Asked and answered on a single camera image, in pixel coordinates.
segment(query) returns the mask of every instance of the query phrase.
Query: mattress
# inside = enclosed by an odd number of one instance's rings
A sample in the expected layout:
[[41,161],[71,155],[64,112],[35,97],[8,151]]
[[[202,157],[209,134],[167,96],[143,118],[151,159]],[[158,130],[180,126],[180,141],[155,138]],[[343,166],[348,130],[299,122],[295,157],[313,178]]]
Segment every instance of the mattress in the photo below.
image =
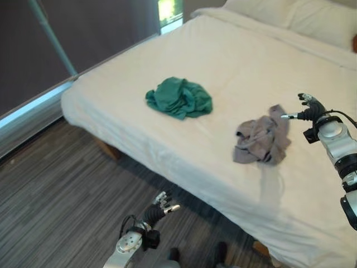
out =
[[[356,118],[356,56],[220,8],[196,15],[82,75],[62,96],[65,118],[207,202],[283,263],[354,267],[345,193],[323,146],[305,140],[309,122],[291,122],[277,166],[238,164],[232,153],[240,123],[275,104],[303,110],[301,92]],[[213,112],[179,121],[150,109],[145,93],[171,76],[201,84]]]

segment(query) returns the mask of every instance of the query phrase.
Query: shoe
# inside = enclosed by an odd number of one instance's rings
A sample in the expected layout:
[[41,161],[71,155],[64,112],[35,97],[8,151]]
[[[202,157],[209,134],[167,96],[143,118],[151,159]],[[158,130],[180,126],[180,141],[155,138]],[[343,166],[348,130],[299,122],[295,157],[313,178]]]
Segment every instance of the shoe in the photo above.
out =
[[213,267],[216,267],[217,264],[224,264],[226,256],[227,256],[227,243],[219,242],[216,245],[215,252],[214,252]]
[[168,254],[168,260],[180,262],[180,252],[177,247],[173,247],[170,249],[170,253]]

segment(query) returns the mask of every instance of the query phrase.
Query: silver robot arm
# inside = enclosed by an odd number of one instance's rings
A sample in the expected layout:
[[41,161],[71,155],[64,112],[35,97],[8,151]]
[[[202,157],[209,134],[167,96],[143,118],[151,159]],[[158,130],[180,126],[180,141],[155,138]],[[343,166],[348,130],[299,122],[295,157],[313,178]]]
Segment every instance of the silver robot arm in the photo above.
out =
[[153,245],[148,245],[150,241],[147,241],[147,236],[153,236],[152,229],[160,219],[167,214],[180,209],[180,205],[170,205],[169,201],[171,201],[171,198],[168,192],[161,192],[156,196],[152,204],[145,210],[143,218],[136,221],[135,225],[131,227],[124,236],[120,234],[122,237],[117,243],[117,251],[122,254],[132,253],[140,248],[142,244],[144,250],[148,247],[157,247],[160,242],[158,232],[156,231],[157,233],[154,235],[156,237],[149,237],[150,239],[154,238],[155,241],[151,242]]
[[[347,126],[339,117],[331,116],[330,113],[336,111],[326,111],[325,107],[309,94],[302,93],[298,96],[303,101],[302,105],[309,108],[301,113],[285,114],[282,118],[313,122],[313,127],[303,134],[309,143],[320,140],[325,147],[346,191],[346,195],[340,200],[341,206],[349,223],[357,230],[357,141],[351,137]],[[350,117],[347,118],[357,128],[357,123]]]
[[[125,217],[120,230],[120,238],[114,254],[105,263],[104,268],[124,268],[129,264],[134,253],[142,246],[144,250],[156,248],[160,242],[160,233],[154,230],[155,224],[167,214],[180,209],[180,205],[170,205],[169,192],[161,192],[145,210],[142,219],[134,215]],[[134,220],[134,225],[122,236],[125,224]]]

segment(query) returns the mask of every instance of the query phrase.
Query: bed frame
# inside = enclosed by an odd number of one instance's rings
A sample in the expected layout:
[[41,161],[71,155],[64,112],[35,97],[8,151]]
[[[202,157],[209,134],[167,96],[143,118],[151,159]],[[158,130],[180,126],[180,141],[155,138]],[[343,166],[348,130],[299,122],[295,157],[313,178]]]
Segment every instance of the bed frame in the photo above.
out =
[[[98,146],[101,148],[101,150],[112,160],[119,161],[120,158],[123,156],[123,153],[119,151],[117,148],[105,143],[104,141],[98,139],[97,137],[93,136],[93,138],[95,142],[98,144]],[[259,253],[263,257],[268,258],[275,268],[283,267],[278,260],[276,260],[274,257],[270,255],[268,248],[262,243],[260,243],[259,241],[254,241],[252,248],[254,251]]]

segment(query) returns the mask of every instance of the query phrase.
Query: white pillow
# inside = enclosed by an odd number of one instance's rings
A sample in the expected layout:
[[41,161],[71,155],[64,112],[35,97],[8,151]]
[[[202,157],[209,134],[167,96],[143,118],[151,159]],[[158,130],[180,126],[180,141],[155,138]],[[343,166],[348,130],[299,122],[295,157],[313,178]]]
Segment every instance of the white pillow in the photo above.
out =
[[352,39],[357,34],[357,10],[328,0],[300,0],[295,8],[292,31],[352,50]]
[[227,0],[223,8],[266,24],[287,28],[296,0]]

